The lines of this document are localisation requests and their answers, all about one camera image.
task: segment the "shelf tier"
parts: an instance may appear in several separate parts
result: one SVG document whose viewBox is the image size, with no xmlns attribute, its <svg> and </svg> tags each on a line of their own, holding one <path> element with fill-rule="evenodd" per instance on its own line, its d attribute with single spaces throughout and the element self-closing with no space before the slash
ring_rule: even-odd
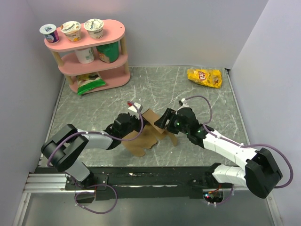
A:
<svg viewBox="0 0 301 226">
<path fill-rule="evenodd" d="M 95 60 L 89 64 L 81 64 L 77 59 L 75 52 L 68 53 L 62 57 L 64 61 L 63 66 L 58 68 L 64 75 L 76 76 L 80 74 L 92 73 L 104 71 L 112 68 L 117 68 L 124 65 L 127 61 L 127 54 L 119 53 L 119 57 L 116 61 L 112 63 L 105 63 L 98 58 L 98 53 L 96 48 L 94 48 Z"/>
<path fill-rule="evenodd" d="M 124 25 L 117 20 L 103 20 L 103 36 L 99 39 L 92 39 L 84 28 L 84 24 L 81 24 L 81 40 L 72 42 L 61 32 L 61 28 L 58 27 L 56 30 L 60 37 L 57 43 L 49 43 L 46 39 L 44 40 L 48 49 L 54 52 L 66 52 L 113 43 L 119 41 L 126 31 Z"/>
<path fill-rule="evenodd" d="M 92 93 L 104 89 L 111 89 L 119 86 L 123 86 L 127 84 L 127 82 L 130 80 L 130 73 L 125 73 L 124 67 L 118 67 L 114 69 L 109 69 L 106 71 L 101 71 L 99 72 L 102 80 L 106 82 L 104 86 L 97 87 L 93 90 L 90 90 L 86 93 Z M 71 77 L 72 80 L 74 81 L 73 85 L 69 85 L 71 90 L 75 93 L 77 93 L 78 85 L 76 81 L 76 77 Z"/>
</svg>

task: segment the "table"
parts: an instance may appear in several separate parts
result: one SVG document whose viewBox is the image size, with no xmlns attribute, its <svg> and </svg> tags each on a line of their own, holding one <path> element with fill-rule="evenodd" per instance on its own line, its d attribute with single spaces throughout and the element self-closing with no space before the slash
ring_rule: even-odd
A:
<svg viewBox="0 0 301 226">
<path fill-rule="evenodd" d="M 178 109 L 178 100 L 201 94 L 212 105 L 213 119 L 209 124 L 226 137 L 246 143 L 242 121 L 226 70 L 222 71 L 222 87 L 200 86 L 187 79 L 186 66 L 130 67 L 131 79 L 123 87 L 94 92 L 83 96 L 74 94 L 66 82 L 51 125 L 50 137 L 67 123 L 83 130 L 103 130 L 119 113 L 127 112 L 127 101 L 140 102 L 143 109 L 162 114 L 167 107 Z M 209 118 L 207 103 L 201 98 L 189 100 L 200 122 Z M 87 166 L 210 166 L 215 162 L 234 165 L 223 156 L 193 145 L 184 134 L 177 135 L 174 147 L 166 138 L 158 141 L 143 157 L 134 157 L 124 146 L 113 150 L 87 149 L 79 160 Z M 39 166 L 45 167 L 46 158 Z"/>
</svg>

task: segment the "green package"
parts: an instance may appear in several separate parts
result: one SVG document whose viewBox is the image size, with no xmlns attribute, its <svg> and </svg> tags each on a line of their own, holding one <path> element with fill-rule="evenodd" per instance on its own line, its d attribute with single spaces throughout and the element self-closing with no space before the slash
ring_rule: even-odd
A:
<svg viewBox="0 0 301 226">
<path fill-rule="evenodd" d="M 82 74 L 76 76 L 78 89 L 77 94 L 82 95 L 92 89 L 105 85 L 105 81 L 101 79 L 98 72 Z"/>
<path fill-rule="evenodd" d="M 112 63 L 119 57 L 119 45 L 118 42 L 106 44 L 102 46 L 96 46 L 98 57 L 100 60 L 106 63 Z"/>
</svg>

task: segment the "snack bag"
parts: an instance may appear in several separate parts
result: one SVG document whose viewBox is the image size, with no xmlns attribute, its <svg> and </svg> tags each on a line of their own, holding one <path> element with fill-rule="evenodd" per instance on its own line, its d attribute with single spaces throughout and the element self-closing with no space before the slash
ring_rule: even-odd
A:
<svg viewBox="0 0 301 226">
<path fill-rule="evenodd" d="M 98 72 L 82 74 L 76 76 L 78 89 L 77 94 L 82 95 L 94 88 L 105 85 L 105 81 L 101 79 Z"/>
<path fill-rule="evenodd" d="M 222 85 L 222 72 L 217 69 L 188 69 L 187 78 L 203 86 L 220 88 Z"/>
</svg>

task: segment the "yogurt lid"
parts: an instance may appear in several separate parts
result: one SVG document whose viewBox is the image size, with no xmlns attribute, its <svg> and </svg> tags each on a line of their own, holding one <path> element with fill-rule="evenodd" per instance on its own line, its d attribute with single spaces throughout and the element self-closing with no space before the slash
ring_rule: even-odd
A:
<svg viewBox="0 0 301 226">
<path fill-rule="evenodd" d="M 90 19 L 85 22 L 84 27 L 87 31 L 96 31 L 103 27 L 103 21 L 100 19 Z"/>
<path fill-rule="evenodd" d="M 65 34 L 74 33 L 80 30 L 80 23 L 77 21 L 68 21 L 61 26 L 61 31 Z"/>
<path fill-rule="evenodd" d="M 40 28 L 40 32 L 42 34 L 51 34 L 55 30 L 56 30 L 56 26 L 54 24 L 46 24 L 46 25 L 41 26 L 41 28 Z"/>
</svg>

